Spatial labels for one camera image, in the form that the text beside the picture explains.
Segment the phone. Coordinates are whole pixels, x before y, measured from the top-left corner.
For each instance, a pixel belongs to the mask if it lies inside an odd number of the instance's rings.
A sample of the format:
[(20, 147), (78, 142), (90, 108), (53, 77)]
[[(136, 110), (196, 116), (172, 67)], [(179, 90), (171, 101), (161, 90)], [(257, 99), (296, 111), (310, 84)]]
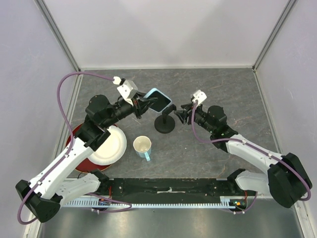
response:
[(148, 93), (145, 94), (144, 98), (156, 99), (155, 102), (150, 106), (150, 109), (157, 113), (161, 113), (172, 104), (172, 100), (157, 88), (152, 88)]

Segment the black phone stand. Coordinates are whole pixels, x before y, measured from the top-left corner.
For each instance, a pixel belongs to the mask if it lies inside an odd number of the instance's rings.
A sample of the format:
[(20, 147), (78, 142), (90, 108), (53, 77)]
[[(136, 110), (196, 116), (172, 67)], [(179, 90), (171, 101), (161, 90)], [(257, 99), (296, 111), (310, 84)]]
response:
[(159, 133), (168, 134), (172, 132), (175, 128), (175, 120), (169, 114), (176, 110), (176, 106), (171, 104), (166, 109), (164, 109), (160, 116), (155, 119), (155, 129)]

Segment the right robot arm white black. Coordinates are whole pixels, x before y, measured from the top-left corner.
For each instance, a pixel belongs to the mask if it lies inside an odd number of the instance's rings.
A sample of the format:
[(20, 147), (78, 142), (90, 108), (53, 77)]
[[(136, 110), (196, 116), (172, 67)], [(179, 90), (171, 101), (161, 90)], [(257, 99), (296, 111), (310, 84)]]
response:
[(207, 143), (261, 170), (260, 174), (244, 169), (235, 172), (226, 186), (230, 194), (238, 195), (243, 190), (269, 193), (285, 208), (297, 201), (310, 200), (313, 184), (300, 159), (293, 153), (282, 155), (269, 151), (244, 138), (227, 124), (223, 107), (211, 106), (204, 112), (202, 106), (189, 103), (174, 113), (183, 124), (197, 124), (209, 132)]

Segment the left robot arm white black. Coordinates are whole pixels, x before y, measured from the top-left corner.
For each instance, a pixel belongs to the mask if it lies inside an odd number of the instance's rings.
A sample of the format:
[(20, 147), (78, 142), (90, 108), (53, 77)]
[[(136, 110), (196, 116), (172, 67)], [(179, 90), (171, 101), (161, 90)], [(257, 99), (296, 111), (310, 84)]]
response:
[(25, 224), (20, 215), (23, 206), (26, 206), (37, 220), (45, 223), (53, 218), (64, 204), (75, 198), (94, 192), (98, 195), (107, 193), (107, 177), (99, 170), (71, 182), (70, 186), (62, 186), (62, 182), (106, 142), (110, 137), (109, 127), (131, 114), (140, 118), (158, 100), (157, 96), (139, 92), (128, 100), (120, 99), (114, 104), (104, 95), (92, 97), (86, 108), (84, 123), (75, 134), (70, 135), (66, 148), (37, 176), (30, 181), (22, 179), (16, 184), (15, 189), (22, 200), (17, 215), (19, 223)]

